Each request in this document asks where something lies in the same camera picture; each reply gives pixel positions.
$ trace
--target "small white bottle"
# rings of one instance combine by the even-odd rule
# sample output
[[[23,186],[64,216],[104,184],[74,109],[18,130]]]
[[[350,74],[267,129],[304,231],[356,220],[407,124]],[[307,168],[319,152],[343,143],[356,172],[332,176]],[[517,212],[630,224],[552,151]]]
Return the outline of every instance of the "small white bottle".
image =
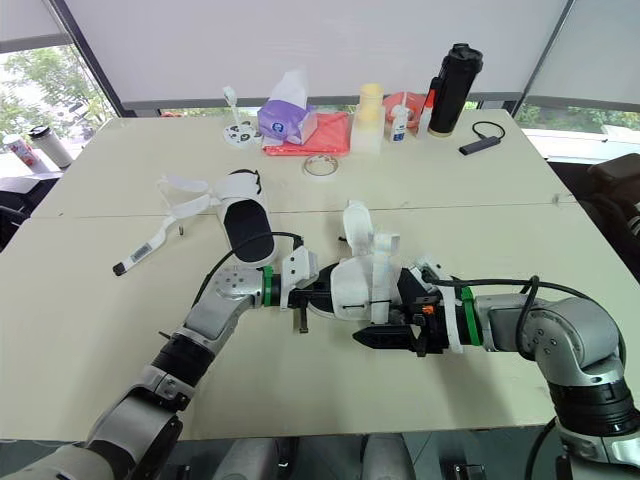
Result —
[[[389,140],[391,142],[401,142],[404,140],[404,134],[407,132],[407,123],[409,122],[409,109],[407,105],[407,92],[402,97],[402,105],[396,105],[391,110],[393,122],[391,123],[391,131],[389,132]]]

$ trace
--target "white cup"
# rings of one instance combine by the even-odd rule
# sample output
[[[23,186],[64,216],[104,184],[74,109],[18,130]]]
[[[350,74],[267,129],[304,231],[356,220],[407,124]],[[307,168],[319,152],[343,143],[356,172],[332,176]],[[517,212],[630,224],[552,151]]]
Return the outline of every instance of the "white cup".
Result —
[[[33,144],[41,148],[59,168],[67,168],[71,165],[73,158],[51,128],[43,125],[33,127],[29,130],[29,137]]]

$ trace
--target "black water bottle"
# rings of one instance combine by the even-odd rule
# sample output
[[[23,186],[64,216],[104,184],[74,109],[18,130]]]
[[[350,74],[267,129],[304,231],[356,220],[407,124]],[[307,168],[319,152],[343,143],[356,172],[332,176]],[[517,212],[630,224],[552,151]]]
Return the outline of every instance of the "black water bottle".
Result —
[[[451,135],[460,112],[464,108],[471,84],[482,70],[482,53],[467,43],[456,43],[442,60],[436,77],[436,99],[433,105],[429,132],[446,137]]]

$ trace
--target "roll of tape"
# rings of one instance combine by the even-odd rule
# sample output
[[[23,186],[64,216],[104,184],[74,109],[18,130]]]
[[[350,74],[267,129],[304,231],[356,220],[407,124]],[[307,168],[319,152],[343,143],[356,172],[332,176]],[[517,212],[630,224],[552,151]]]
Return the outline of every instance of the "roll of tape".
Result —
[[[314,155],[304,161],[302,171],[314,180],[328,180],[338,171],[338,160],[330,155]]]

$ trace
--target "white table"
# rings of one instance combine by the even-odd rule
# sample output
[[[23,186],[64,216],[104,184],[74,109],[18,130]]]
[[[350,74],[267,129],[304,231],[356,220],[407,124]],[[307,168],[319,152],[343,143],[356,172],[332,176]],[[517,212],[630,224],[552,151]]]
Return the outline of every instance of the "white table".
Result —
[[[401,234],[402,263],[428,251],[462,278],[537,273],[597,298],[629,342],[627,380],[640,398],[640,351],[633,343],[640,334],[640,288],[577,204],[372,217],[380,229]],[[0,437],[83,438],[155,357],[165,341],[156,332],[181,323],[205,272],[227,247],[217,218],[202,215],[187,223],[184,237],[171,235],[152,257],[115,277],[111,266],[160,220],[30,220],[0,255],[6,392]],[[321,265],[349,253],[337,241],[338,212],[276,214],[274,224],[303,234]],[[290,245],[279,245],[286,255]],[[309,325],[310,333],[300,335],[290,313],[246,313],[203,379],[183,438],[486,428],[553,415],[537,367],[516,354],[467,347],[462,356],[421,359],[357,344],[351,334],[362,325],[312,314]]]
[[[457,148],[474,140],[477,120],[498,121],[507,137],[463,157]],[[323,266],[349,255],[337,237],[351,198],[367,203],[378,229],[401,234],[402,264],[429,252],[462,278],[536,273],[592,295],[625,333],[627,379],[640,398],[640,288],[504,112],[465,112],[447,139],[409,138],[385,144],[380,157],[349,155],[327,183],[306,179],[300,158],[228,147],[222,125],[112,121],[0,254],[0,438],[86,435],[155,357],[164,343],[156,332],[182,322],[228,249],[218,219],[199,215],[184,237],[172,233],[115,277],[112,265],[162,221],[155,181],[163,173],[215,181],[247,167],[262,173],[274,229],[304,235]],[[287,255],[290,244],[278,245]],[[537,367],[515,354],[468,347],[463,356],[419,359],[357,344],[351,334],[362,325],[312,314],[309,323],[300,335],[291,313],[247,312],[184,415],[183,438],[485,428],[553,414]]]
[[[477,140],[471,125],[478,120],[503,125],[506,136],[499,146],[465,157],[458,147]],[[328,183],[304,176],[299,157],[268,157],[257,147],[227,145],[221,132],[228,123],[223,118],[112,120],[34,216],[162,215],[165,206],[155,186],[161,175],[213,183],[240,168],[260,171],[276,213],[341,211],[350,198],[374,210],[538,204],[555,196],[571,201],[504,110],[467,110],[448,138],[407,135],[399,145],[385,141],[379,157],[349,155]]]

